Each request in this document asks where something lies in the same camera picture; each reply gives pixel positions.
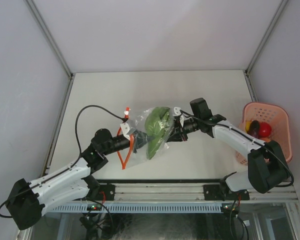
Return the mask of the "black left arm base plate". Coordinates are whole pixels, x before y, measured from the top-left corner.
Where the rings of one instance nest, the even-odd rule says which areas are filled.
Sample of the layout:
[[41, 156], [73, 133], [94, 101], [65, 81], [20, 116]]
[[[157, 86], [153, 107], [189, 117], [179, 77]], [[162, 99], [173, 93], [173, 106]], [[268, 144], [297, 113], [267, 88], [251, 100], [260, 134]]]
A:
[[88, 198], [96, 201], [113, 201], [115, 199], [116, 186], [113, 184], [101, 184], [91, 190]]

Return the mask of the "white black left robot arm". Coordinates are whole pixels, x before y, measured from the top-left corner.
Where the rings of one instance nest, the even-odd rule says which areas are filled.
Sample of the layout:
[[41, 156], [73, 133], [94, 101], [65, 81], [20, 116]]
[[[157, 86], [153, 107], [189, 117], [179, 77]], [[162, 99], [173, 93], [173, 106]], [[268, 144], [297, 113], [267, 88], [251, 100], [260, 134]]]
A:
[[132, 147], [139, 149], [154, 137], [136, 130], [132, 140], [123, 134], [112, 136], [108, 129], [98, 130], [79, 159], [41, 178], [14, 183], [5, 206], [19, 230], [35, 225], [50, 210], [76, 199], [94, 200], [100, 188], [93, 173], [108, 163], [107, 155]]

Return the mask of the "clear zip top bag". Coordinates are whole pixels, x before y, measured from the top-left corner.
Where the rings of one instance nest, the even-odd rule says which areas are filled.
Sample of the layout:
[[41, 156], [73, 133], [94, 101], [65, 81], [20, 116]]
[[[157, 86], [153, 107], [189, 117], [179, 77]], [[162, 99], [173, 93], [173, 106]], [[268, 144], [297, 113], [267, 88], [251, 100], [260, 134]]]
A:
[[157, 106], [137, 112], [127, 107], [123, 114], [125, 121], [116, 135], [127, 140], [125, 157], [117, 151], [121, 169], [125, 170], [161, 154], [173, 132], [175, 113], [172, 107]]

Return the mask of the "green fake leafy vegetable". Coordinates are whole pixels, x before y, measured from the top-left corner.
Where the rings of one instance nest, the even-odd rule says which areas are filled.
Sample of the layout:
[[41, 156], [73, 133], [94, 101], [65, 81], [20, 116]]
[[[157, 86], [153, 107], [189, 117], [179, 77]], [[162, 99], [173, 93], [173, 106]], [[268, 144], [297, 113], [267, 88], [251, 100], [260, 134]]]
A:
[[158, 152], [164, 139], [171, 130], [170, 108], [159, 106], [152, 109], [145, 120], [146, 134], [152, 136], [152, 141], [147, 143], [146, 157], [151, 160]]

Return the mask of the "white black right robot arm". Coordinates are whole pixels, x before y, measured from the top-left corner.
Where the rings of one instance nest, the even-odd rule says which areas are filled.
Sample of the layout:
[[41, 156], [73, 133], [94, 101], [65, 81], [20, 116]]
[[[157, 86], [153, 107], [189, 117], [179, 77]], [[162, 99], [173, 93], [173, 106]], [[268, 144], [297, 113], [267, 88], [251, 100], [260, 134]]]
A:
[[247, 160], [247, 170], [233, 172], [220, 179], [217, 192], [221, 200], [238, 200], [247, 190], [265, 194], [273, 188], [286, 188], [294, 183], [280, 144], [252, 137], [230, 123], [224, 116], [213, 114], [204, 98], [190, 102], [192, 113], [172, 107], [174, 126], [168, 142], [185, 142], [188, 134], [201, 131], [220, 140]]

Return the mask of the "yellow fake banana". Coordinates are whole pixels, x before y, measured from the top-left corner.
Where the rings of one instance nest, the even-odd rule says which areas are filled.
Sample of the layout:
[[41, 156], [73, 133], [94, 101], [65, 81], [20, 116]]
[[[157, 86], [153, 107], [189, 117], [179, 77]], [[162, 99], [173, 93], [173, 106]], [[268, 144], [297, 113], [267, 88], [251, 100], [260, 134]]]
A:
[[246, 133], [249, 132], [251, 123], [252, 123], [252, 122], [251, 122], [250, 120], [247, 120], [247, 121], [245, 122], [245, 132], [246, 132]]

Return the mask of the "red fake apple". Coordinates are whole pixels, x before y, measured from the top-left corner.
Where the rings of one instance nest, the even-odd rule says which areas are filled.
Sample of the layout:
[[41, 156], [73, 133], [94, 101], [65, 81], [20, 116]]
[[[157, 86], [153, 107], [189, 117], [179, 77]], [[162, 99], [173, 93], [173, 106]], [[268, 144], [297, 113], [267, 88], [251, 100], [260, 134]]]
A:
[[259, 133], [258, 136], [261, 138], [267, 138], [271, 135], [272, 127], [267, 122], [260, 122], [259, 123]]

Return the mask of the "purple fake eggplant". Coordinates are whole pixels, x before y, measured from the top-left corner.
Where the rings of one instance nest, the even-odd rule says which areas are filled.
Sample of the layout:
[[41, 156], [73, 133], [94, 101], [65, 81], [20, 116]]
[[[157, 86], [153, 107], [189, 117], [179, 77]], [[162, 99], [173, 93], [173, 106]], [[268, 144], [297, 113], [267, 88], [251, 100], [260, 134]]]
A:
[[249, 126], [249, 130], [247, 133], [252, 136], [253, 138], [259, 138], [259, 129], [260, 123], [257, 120], [253, 120]]

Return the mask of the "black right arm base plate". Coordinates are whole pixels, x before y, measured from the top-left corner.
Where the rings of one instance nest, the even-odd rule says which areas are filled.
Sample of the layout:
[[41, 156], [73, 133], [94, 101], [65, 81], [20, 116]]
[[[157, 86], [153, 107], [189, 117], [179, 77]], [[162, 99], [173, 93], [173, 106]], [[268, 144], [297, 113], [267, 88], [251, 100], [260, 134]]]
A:
[[249, 192], [246, 189], [232, 191], [227, 185], [220, 183], [203, 185], [203, 194], [206, 201], [250, 200]]

